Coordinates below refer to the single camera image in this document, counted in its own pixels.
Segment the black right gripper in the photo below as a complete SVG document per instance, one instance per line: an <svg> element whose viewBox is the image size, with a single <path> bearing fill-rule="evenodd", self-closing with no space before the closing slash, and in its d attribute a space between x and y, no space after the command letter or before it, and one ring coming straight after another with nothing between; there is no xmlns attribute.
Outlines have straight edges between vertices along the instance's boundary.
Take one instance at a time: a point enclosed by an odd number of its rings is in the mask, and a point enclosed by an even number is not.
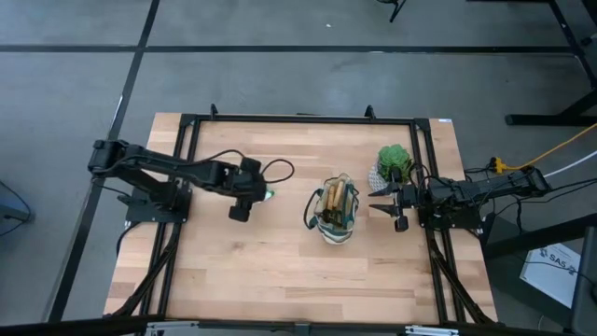
<svg viewBox="0 0 597 336"><path fill-rule="evenodd" d="M419 205L417 188L405 185L399 168L394 169L394 183L389 183L384 189L371 192L369 196L387 196L395 194L395 205L370 204L369 207L380 210L389 216L396 216L395 231L403 232L409 228L409 219L404 215L405 208L415 208Z"/></svg>

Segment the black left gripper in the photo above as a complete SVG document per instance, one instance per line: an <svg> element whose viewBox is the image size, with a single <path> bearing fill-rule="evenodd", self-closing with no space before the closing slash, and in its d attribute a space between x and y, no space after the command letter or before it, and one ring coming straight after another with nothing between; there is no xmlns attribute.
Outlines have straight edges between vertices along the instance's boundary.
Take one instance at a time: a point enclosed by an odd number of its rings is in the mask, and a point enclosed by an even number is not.
<svg viewBox="0 0 597 336"><path fill-rule="evenodd" d="M239 171L232 177L232 196L236 203L229 209L229 218L247 222L253 204L265 200L267 185L260 168L260 161L242 158Z"/></svg>

